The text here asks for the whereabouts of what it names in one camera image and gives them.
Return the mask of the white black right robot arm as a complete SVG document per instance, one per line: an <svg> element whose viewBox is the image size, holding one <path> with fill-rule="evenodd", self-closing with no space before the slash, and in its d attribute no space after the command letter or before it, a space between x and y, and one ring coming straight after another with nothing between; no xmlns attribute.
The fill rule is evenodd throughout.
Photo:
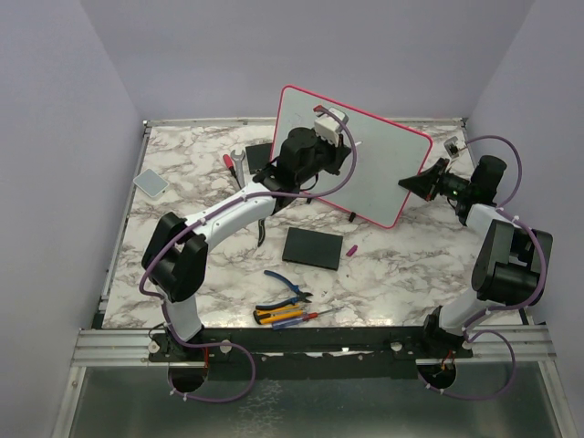
<svg viewBox="0 0 584 438"><path fill-rule="evenodd" d="M504 161L482 157L468 180L449 172L448 164L441 158L430 169L399 180L400 187L427 202L438 195L454 202L459 222L483 238L470 287L424 321L419 345L431 357L459 350L467 331L496 312L535 304L543 294L553 243L551 234L526 229L495 206Z"/></svg>

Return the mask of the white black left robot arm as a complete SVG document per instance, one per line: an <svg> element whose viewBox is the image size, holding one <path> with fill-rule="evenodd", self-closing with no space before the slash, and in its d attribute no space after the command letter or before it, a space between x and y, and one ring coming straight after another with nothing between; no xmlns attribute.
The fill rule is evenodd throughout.
<svg viewBox="0 0 584 438"><path fill-rule="evenodd" d="M310 198L304 183L321 172L338 175L343 162L356 154L356 142L344 124L294 128L277 157L240 191L198 214L181 218L167 213L159 220L141 260L139 290L162 300L170 349L178 358L191 360L202 346L195 294L204 282L209 253L249 224L277 214L297 198Z"/></svg>

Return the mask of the pink framed whiteboard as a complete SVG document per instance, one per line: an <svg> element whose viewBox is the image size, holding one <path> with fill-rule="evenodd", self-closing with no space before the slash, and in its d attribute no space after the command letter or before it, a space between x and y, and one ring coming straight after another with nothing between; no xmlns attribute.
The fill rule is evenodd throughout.
<svg viewBox="0 0 584 438"><path fill-rule="evenodd" d="M429 135L338 100L294 85L282 88L271 156L276 157L290 130L312 128L321 105L349 116L347 126L357 147L357 164L349 181L321 200L385 229L393 228L410 192L398 181L417 175L433 146Z"/></svg>

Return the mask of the pink marker cap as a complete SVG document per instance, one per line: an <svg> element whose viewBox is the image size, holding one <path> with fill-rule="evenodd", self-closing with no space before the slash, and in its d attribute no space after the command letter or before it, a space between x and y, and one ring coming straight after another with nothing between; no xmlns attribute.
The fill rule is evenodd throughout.
<svg viewBox="0 0 584 438"><path fill-rule="evenodd" d="M353 254L355 254L355 252L357 251L358 247L356 245L354 245L348 252L347 252L347 256L352 256Z"/></svg>

